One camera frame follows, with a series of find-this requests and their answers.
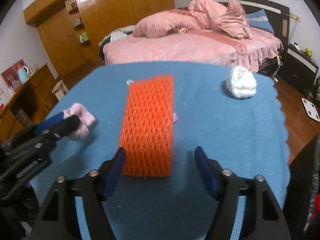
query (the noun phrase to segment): wooden desk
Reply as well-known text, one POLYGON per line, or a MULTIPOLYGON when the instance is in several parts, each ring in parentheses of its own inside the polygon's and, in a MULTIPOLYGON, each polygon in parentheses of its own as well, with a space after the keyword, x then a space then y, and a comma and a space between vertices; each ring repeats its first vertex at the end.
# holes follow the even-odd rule
POLYGON ((10 98, 0 113, 0 142, 4 142, 23 129, 16 114, 22 109, 33 123, 42 122, 58 100, 51 93, 56 84, 47 65, 34 73, 10 98))

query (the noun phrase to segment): orange sponge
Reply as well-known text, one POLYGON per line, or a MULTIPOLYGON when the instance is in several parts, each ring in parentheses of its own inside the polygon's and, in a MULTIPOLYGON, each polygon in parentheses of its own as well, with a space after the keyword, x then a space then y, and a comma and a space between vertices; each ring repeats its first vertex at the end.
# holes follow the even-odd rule
POLYGON ((122 174, 165 177, 171 172, 173 77, 135 81, 129 87, 119 146, 126 150, 122 174))

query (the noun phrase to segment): red picture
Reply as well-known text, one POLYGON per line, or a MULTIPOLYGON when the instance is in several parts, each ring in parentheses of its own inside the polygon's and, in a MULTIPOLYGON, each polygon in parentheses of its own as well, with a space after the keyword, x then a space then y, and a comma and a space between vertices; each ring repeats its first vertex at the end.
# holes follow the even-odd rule
POLYGON ((1 73, 2 78, 7 83, 8 87, 13 88, 14 91, 17 91, 18 88, 22 85, 17 72, 11 66, 7 70, 1 73))
POLYGON ((16 62, 16 63, 14 63, 13 65, 12 65, 12 67, 13 67, 13 69, 14 69, 14 71, 16 72, 16 73, 18 73, 18 69, 17 69, 17 66, 18 65, 21 65, 21 66, 26 66, 26 64, 24 63, 24 61, 21 59, 21 60, 19 60, 18 62, 16 62))

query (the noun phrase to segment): pink bed sheet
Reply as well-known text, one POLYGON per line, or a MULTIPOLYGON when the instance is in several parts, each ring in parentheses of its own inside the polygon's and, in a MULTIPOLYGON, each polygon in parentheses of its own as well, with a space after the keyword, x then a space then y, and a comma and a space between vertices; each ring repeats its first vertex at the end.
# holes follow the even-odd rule
POLYGON ((283 48, 273 34, 250 28, 252 40, 238 40, 214 30, 171 34, 161 38, 133 37, 104 46, 106 64, 140 61, 192 61, 224 66, 244 66, 257 72, 265 59, 283 48))

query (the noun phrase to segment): pink blanket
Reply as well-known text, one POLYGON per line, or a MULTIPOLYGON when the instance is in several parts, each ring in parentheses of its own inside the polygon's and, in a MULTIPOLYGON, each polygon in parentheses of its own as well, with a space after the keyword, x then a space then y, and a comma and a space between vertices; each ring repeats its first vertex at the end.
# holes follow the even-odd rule
POLYGON ((193 0, 188 11, 175 9, 150 15, 138 22, 133 36, 159 38, 173 32, 204 29, 226 32, 237 39, 251 39, 245 11, 235 0, 227 8, 213 0, 193 0))
POLYGON ((252 72, 267 58, 278 55, 283 48, 273 34, 250 28, 252 39, 238 40, 215 30, 171 34, 162 38, 134 37, 104 46, 106 64, 139 61, 193 61, 235 67, 247 67, 252 72))

